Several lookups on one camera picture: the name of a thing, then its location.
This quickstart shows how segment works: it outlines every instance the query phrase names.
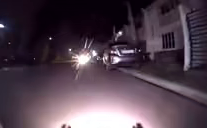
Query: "dark sky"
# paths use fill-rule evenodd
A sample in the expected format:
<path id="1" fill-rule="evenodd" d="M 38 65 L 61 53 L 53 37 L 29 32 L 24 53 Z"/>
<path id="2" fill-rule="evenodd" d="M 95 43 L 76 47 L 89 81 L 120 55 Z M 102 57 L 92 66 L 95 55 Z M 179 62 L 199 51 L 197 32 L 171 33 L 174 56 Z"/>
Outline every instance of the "dark sky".
<path id="1" fill-rule="evenodd" d="M 134 14 L 151 0 L 131 0 Z M 60 24 L 70 24 L 74 31 L 106 35 L 127 22 L 125 0 L 46 0 L 36 15 L 35 38 L 58 33 Z"/>
<path id="2" fill-rule="evenodd" d="M 62 24 L 77 34 L 111 36 L 112 26 L 127 20 L 125 0 L 0 0 L 0 21 L 11 30 L 19 29 L 20 43 L 34 46 L 40 38 L 55 35 Z M 134 12 L 151 0 L 131 0 Z"/>

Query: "road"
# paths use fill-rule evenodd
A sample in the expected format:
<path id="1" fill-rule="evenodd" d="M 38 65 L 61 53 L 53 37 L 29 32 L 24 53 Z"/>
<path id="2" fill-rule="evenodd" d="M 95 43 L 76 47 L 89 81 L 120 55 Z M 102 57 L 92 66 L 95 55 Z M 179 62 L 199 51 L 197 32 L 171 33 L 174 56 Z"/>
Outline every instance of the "road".
<path id="1" fill-rule="evenodd" d="M 85 67 L 77 80 L 70 65 L 51 65 L 0 72 L 0 121 L 4 128 L 131 128 L 136 121 L 207 128 L 207 107 L 100 65 Z"/>

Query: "bright light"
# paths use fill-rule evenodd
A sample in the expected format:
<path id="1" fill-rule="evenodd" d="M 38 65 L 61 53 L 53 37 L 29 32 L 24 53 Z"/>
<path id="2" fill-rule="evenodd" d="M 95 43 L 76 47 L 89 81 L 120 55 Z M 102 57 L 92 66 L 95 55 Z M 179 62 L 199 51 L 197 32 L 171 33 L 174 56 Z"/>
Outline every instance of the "bright light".
<path id="1" fill-rule="evenodd" d="M 68 121 L 72 128 L 131 128 L 135 123 L 130 117 L 109 112 L 86 113 Z"/>
<path id="2" fill-rule="evenodd" d="M 117 63 L 119 63 L 120 60 L 121 60 L 121 59 L 120 59 L 119 57 L 114 56 L 114 57 L 112 58 L 112 63 L 113 63 L 113 64 L 117 64 Z"/>
<path id="3" fill-rule="evenodd" d="M 4 28 L 5 26 L 3 24 L 0 24 L 0 28 Z"/>
<path id="4" fill-rule="evenodd" d="M 92 51 L 92 56 L 97 56 L 97 55 L 98 55 L 98 53 L 95 50 L 93 50 Z"/>
<path id="5" fill-rule="evenodd" d="M 119 31 L 119 32 L 118 32 L 118 36 L 121 36 L 122 34 L 123 34 L 122 31 Z"/>
<path id="6" fill-rule="evenodd" d="M 78 63 L 81 64 L 81 65 L 84 65 L 86 64 L 89 60 L 90 60 L 90 56 L 89 55 L 79 55 L 78 56 Z"/>

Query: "white house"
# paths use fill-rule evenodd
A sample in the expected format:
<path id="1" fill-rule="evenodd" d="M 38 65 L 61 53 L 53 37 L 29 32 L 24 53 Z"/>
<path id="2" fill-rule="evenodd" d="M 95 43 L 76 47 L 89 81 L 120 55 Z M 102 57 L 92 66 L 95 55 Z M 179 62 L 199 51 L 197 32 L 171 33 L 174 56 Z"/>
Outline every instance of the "white house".
<path id="1" fill-rule="evenodd" d="M 156 0 L 142 9 L 146 51 L 162 63 L 190 65 L 190 42 L 186 14 L 200 5 L 200 0 Z"/>

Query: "parked car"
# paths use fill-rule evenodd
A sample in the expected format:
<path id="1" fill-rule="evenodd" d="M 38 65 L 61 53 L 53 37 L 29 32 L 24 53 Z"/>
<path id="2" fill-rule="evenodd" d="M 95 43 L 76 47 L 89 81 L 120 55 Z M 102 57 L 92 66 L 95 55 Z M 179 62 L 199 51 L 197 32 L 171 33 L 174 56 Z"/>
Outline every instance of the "parked car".
<path id="1" fill-rule="evenodd" d="M 110 44 L 103 53 L 103 63 L 106 69 L 118 66 L 139 67 L 144 61 L 142 50 L 127 42 L 115 42 Z"/>

